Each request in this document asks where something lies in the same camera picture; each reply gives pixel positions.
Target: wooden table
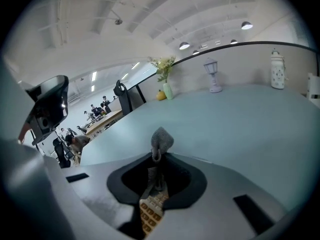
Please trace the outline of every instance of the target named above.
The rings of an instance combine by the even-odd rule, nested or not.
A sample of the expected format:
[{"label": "wooden table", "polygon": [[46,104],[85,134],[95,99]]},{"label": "wooden table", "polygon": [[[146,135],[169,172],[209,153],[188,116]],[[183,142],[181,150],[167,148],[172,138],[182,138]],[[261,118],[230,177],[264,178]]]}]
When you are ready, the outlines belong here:
[{"label": "wooden table", "polygon": [[233,169],[288,210],[312,191],[319,171],[320,109],[289,88],[263,85],[147,102],[86,145],[81,165],[145,154],[160,126],[174,138],[170,152]]},{"label": "wooden table", "polygon": [[97,132],[105,127],[107,124],[111,123],[113,120],[117,119],[118,117],[122,116],[122,110],[111,111],[106,116],[104,116],[101,120],[93,123],[86,132],[86,136],[91,139],[94,139],[95,136],[98,134]]}]

